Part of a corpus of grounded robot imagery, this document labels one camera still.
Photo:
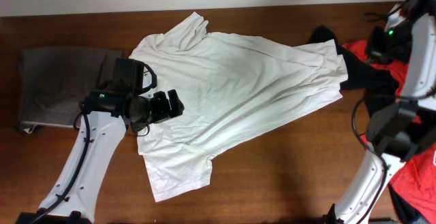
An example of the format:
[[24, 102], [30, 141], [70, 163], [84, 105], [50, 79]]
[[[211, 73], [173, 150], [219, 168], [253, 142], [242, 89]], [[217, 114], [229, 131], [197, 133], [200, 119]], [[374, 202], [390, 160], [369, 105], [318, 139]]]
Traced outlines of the white t-shirt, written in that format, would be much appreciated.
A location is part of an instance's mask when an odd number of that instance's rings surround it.
[[348, 78], [333, 40], [291, 47], [207, 25], [192, 13], [131, 53], [185, 107], [138, 139], [156, 202], [207, 186], [216, 156], [339, 100]]

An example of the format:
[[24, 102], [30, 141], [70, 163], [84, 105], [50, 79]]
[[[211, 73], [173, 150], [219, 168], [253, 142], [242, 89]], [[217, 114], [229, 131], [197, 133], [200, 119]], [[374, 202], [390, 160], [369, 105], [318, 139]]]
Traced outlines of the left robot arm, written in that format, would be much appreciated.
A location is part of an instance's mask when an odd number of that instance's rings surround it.
[[158, 91], [157, 75], [134, 59], [117, 59], [110, 79], [80, 103], [78, 137], [54, 187], [34, 213], [17, 223], [93, 223], [99, 190], [111, 158], [128, 129], [139, 132], [182, 115], [176, 90]]

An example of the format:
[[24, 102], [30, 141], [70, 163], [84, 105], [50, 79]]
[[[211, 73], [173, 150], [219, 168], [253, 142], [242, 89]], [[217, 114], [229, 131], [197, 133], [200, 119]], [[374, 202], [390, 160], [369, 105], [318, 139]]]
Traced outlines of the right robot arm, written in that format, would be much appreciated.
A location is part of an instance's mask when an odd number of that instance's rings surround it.
[[322, 217], [323, 223], [369, 223], [370, 213], [390, 179], [418, 153], [435, 143], [435, 0], [404, 0], [377, 14], [384, 28], [373, 30], [366, 53], [374, 63], [408, 65], [400, 95], [367, 95], [359, 103], [385, 99], [365, 138], [365, 155], [349, 189]]

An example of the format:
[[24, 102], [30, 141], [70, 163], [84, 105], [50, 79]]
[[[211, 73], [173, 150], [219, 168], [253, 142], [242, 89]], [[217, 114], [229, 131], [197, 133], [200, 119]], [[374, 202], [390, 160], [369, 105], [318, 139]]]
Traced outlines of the black garment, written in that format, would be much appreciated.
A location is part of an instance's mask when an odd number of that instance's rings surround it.
[[314, 30], [308, 42], [314, 44], [328, 40], [334, 41], [337, 53], [345, 60], [348, 79], [341, 83], [342, 91], [364, 89], [365, 105], [370, 116], [392, 103], [391, 99], [374, 98], [374, 95], [396, 95], [401, 90], [401, 81], [388, 68], [367, 63], [367, 41], [358, 40], [340, 45], [333, 31], [320, 26]]

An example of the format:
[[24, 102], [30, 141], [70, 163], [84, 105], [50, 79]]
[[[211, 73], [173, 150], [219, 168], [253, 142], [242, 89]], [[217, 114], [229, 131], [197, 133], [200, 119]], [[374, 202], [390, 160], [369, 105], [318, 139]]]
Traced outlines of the folded grey trousers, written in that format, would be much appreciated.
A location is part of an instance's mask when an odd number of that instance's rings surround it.
[[21, 51], [22, 84], [16, 130], [34, 133], [44, 126], [72, 128], [79, 103], [112, 76], [120, 50], [46, 46]]

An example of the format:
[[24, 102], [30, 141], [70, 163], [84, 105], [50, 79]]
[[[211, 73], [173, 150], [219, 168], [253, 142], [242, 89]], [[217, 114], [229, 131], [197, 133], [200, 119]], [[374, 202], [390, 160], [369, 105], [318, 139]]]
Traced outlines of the red t-shirt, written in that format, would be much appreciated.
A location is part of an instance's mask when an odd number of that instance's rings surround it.
[[[400, 95], [408, 65], [393, 61], [387, 65], [372, 63], [374, 69], [387, 71], [394, 79], [394, 91]], [[391, 179], [393, 193], [416, 209], [429, 223], [435, 222], [435, 146], [411, 159]]]

